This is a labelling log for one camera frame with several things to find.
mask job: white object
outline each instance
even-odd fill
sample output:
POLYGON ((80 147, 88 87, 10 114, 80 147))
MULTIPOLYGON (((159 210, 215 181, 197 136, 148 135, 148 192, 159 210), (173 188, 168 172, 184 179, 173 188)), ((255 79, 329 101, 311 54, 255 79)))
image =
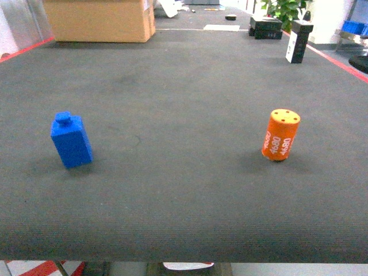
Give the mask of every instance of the white object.
POLYGON ((205 269, 213 266, 214 263, 163 263, 164 267, 170 270, 194 270, 205 269))
POLYGON ((295 43, 297 42, 297 37, 298 35, 292 31, 292 33, 290 34, 289 45, 287 46, 287 51, 286 51, 286 59, 290 63, 292 62, 292 58, 294 55, 295 43))
POLYGON ((174 17, 178 14, 178 9, 174 0, 160 0, 160 4, 168 18, 174 17))
POLYGON ((206 25, 203 30, 227 30, 230 32, 237 32, 240 29, 240 25, 206 25))
POLYGON ((148 10, 150 8, 150 3, 148 3, 148 0, 144 0, 143 2, 143 10, 148 10))
POLYGON ((176 10, 185 10, 186 12, 189 10, 188 7, 183 6, 183 3, 181 1, 175 1, 174 6, 175 6, 176 10))

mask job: leaf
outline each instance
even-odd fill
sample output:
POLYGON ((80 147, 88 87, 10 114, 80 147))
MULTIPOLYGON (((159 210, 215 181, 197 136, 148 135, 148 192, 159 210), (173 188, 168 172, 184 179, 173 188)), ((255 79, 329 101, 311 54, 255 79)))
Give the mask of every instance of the leaf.
POLYGON ((293 19, 297 19, 299 16, 299 13, 297 10, 292 10, 289 15, 291 15, 293 17, 293 19))
POLYGON ((282 23, 281 28, 285 31, 290 33, 292 29, 292 23, 290 21, 285 21, 282 23))
POLYGON ((277 7, 272 6, 272 7, 269 8, 269 13, 274 14, 275 12, 278 12, 278 11, 279 11, 279 9, 277 7))
POLYGON ((299 8, 299 5, 297 3, 289 3, 287 5, 287 7, 290 9, 290 10, 296 10, 299 8))

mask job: green plant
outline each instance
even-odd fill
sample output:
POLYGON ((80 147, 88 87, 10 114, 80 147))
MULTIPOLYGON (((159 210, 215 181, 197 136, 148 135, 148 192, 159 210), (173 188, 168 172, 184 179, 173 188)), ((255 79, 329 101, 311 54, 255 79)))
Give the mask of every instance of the green plant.
POLYGON ((267 15, 282 21, 282 29, 290 33, 292 21, 298 19, 298 10, 306 8, 307 2, 313 0, 260 0, 262 9, 267 9, 267 15))

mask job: blue container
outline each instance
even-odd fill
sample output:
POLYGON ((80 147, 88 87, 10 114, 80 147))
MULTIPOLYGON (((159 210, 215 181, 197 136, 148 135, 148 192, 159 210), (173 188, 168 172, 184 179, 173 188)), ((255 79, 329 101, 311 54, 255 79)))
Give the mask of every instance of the blue container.
POLYGON ((368 24, 364 24, 364 29, 361 33, 362 36, 368 36, 368 24))
POLYGON ((348 33, 353 33, 356 35, 360 35, 364 29, 364 23, 359 23, 355 21, 345 20, 343 27, 341 30, 348 33))
POLYGON ((80 116, 71 116, 69 111, 57 113, 51 124, 51 139, 66 168, 92 162, 91 145, 80 116))

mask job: orange cylinder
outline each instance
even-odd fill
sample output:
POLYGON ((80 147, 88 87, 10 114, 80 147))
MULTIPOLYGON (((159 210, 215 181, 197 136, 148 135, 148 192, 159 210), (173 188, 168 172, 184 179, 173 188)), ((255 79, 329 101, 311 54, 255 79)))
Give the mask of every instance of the orange cylinder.
POLYGON ((289 157, 300 116, 288 109, 275 109, 271 112, 262 154, 270 160, 282 161, 289 157))

